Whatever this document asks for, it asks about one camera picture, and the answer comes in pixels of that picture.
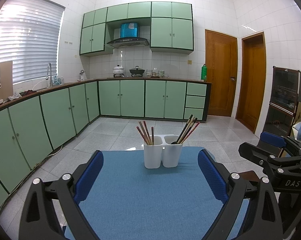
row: countertop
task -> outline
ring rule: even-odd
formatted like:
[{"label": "countertop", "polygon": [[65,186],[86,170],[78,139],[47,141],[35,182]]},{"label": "countertop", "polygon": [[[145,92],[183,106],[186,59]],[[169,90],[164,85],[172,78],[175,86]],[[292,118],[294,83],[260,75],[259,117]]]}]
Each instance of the countertop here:
[{"label": "countertop", "polygon": [[40,96],[49,92],[53,92],[56,90],[64,89],[64,88],[69,88],[73,86],[77,86],[79,84],[85,84],[85,83],[90,83],[90,82],[95,82],[95,81],[107,81],[107,80],[163,80],[163,81],[180,81],[180,82],[192,82],[192,83],[198,83],[198,84],[211,84],[210,82],[204,82],[202,80],[193,80],[193,79],[180,79],[180,78],[151,78],[151,77],[116,77],[116,78],[96,78],[96,79],[86,79],[83,81],[75,81],[75,82],[68,82],[62,85],[57,85],[53,87],[48,87],[45,89],[38,90],[34,93],[31,93],[29,95],[22,96],[21,98],[15,99],[13,101],[8,101],[6,103],[0,104],[0,111],[3,109],[6,109],[10,106],[13,106],[17,103],[23,102],[27,99]]}]

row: window blind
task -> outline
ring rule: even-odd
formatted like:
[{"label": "window blind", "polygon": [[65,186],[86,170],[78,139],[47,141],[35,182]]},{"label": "window blind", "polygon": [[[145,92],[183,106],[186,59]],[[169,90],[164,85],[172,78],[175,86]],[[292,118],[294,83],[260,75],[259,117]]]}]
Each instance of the window blind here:
[{"label": "window blind", "polygon": [[13,83],[57,75],[64,8],[47,0],[7,0],[0,11],[0,62],[13,61]]}]

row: kitchen faucet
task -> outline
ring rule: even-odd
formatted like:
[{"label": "kitchen faucet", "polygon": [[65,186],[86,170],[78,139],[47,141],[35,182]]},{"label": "kitchen faucet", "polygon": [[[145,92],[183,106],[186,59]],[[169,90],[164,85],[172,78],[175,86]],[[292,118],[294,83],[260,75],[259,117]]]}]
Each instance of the kitchen faucet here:
[{"label": "kitchen faucet", "polygon": [[49,80],[49,86],[53,86],[53,81],[52,81],[52,64],[49,62],[47,65],[47,74],[46,74],[46,80]]}]

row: window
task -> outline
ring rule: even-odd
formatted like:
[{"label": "window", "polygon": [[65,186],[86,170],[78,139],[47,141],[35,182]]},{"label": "window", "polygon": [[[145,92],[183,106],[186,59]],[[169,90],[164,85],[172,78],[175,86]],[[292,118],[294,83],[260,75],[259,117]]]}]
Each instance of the window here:
[{"label": "window", "polygon": [[57,75],[64,7],[48,0],[7,0],[0,11],[0,62],[13,61],[13,83]]}]

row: silver bolt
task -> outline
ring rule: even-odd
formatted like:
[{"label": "silver bolt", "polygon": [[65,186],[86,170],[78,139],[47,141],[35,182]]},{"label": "silver bolt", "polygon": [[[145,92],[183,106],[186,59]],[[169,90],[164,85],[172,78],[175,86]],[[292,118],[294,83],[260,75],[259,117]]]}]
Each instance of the silver bolt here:
[{"label": "silver bolt", "polygon": [[71,175],[68,174],[68,173],[66,173],[66,174],[64,174],[64,175],[62,176],[62,179],[63,179],[63,180],[69,180],[70,178],[71,178]]},{"label": "silver bolt", "polygon": [[264,183],[268,183],[268,182],[269,182],[269,179],[266,178],[266,177],[263,177],[261,180],[262,180]]},{"label": "silver bolt", "polygon": [[36,185],[36,184],[38,184],[40,181],[41,181],[41,180],[40,180],[39,178],[36,178],[36,179],[33,180],[33,184]]},{"label": "silver bolt", "polygon": [[238,173],[232,173],[232,174],[231,174],[231,177],[232,177],[233,179],[239,179],[239,174],[238,174]]}]

